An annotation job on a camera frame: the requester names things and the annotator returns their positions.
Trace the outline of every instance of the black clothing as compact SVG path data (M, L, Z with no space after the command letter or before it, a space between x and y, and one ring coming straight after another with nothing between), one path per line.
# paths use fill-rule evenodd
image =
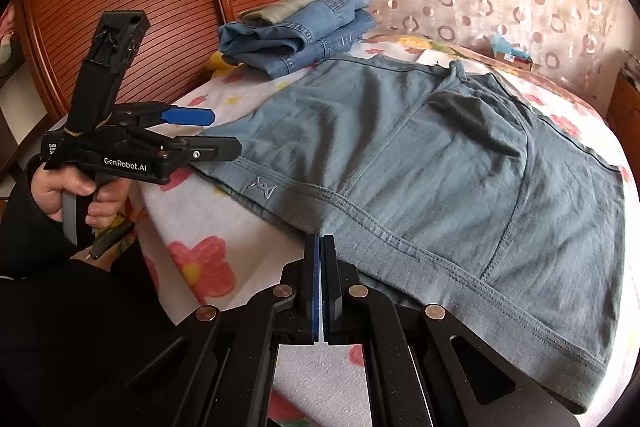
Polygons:
M76 248L31 197L39 164L0 221L0 275L15 279L0 279L2 426L56 425L172 327L138 242L110 273L69 259Z

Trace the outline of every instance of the person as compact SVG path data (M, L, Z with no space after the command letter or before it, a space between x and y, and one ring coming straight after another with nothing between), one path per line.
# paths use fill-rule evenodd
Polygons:
M97 190L86 222L108 226L129 192ZM95 183L74 166L32 158L0 220L0 425L59 425L64 415L173 325L135 242L95 263L63 235L62 190Z

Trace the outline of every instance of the bed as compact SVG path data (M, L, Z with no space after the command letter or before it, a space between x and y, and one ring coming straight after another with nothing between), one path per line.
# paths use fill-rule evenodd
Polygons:
M459 46L409 36L366 39L351 50L361 58L385 54L421 64L448 66L462 60L468 73L495 69L513 92L592 148L623 174L626 222L640 218L640 202L625 155L602 118L580 98L542 76L516 70ZM215 111L214 125L249 113L299 80L308 68L267 81L244 66L222 68L178 105ZM176 136L201 130L169 126L157 132ZM250 213L191 169L179 169L168 185L140 184L131 198L130 217L159 299L174 322L203 303L228 309L275 284L282 266L302 256L303 245ZM593 404L579 415L595 427L628 384L640 346L638 276L640 237L626 227L625 271L620 320L613 354ZM370 425L366 380L359 346L282 346L270 417L283 425Z

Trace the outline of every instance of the blue gripper pad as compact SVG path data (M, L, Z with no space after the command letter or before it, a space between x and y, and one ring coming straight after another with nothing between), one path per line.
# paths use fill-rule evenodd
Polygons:
M172 107L163 111L160 115L166 123L174 125L211 125L216 119L215 113L210 109L198 109L195 107Z
M320 277L321 277L321 261L320 261L320 237L316 235L314 237L314 299L313 299L313 309L312 309L312 333L314 337L314 342L319 341L319 319L320 314L324 311L321 309L321 298L320 298Z

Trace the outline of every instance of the embroidered logo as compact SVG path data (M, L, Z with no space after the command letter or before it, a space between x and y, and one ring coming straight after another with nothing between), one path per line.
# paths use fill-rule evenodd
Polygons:
M273 187L270 187L267 182L261 182L260 176L258 176L252 184L246 186L246 188L252 187L260 188L260 190L264 192L264 198L268 200L269 198L271 198L271 195L273 194L273 191L277 187L277 185L273 185Z

